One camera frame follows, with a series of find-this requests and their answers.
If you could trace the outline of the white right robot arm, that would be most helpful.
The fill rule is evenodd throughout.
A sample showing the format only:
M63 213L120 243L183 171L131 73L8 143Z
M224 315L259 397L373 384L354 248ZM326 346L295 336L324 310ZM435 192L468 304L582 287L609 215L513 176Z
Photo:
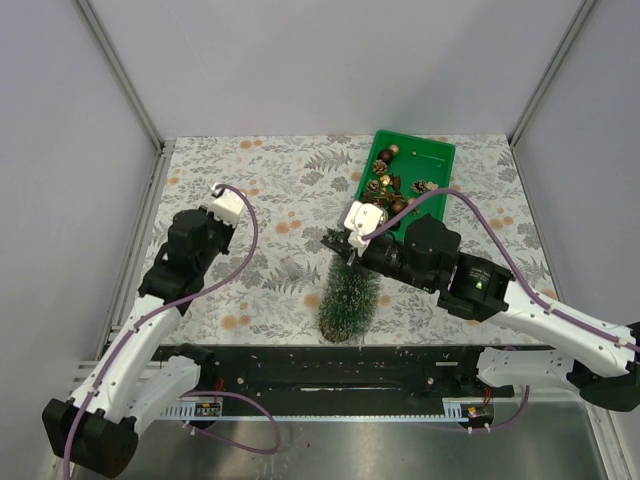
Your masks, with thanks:
M354 231L328 230L322 244L358 270L375 272L437 297L463 319L517 330L545 344L542 351L484 348L455 371L469 396L488 386L561 388L611 411L639 405L639 326L616 325L557 302L519 282L514 271L460 250L461 237L426 215L402 239L388 234L360 241Z

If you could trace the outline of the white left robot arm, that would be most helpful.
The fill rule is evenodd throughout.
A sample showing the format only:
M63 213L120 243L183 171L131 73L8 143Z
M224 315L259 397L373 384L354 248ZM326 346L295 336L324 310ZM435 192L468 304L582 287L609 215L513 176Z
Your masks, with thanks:
M139 378L202 292L213 260L227 253L243 209L234 200L175 214L111 346L67 400L52 399L46 405L42 420L64 478L70 478L73 466L109 479L119 476L140 437L179 396L214 389L217 372L196 347L170 359L165 370L145 383Z

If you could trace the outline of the small green christmas tree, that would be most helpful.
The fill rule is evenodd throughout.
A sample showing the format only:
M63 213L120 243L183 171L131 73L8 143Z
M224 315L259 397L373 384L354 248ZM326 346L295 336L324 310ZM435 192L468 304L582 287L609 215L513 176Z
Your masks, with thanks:
M334 253L317 315L324 339L337 344L362 337L375 316L379 287L376 273L349 267Z

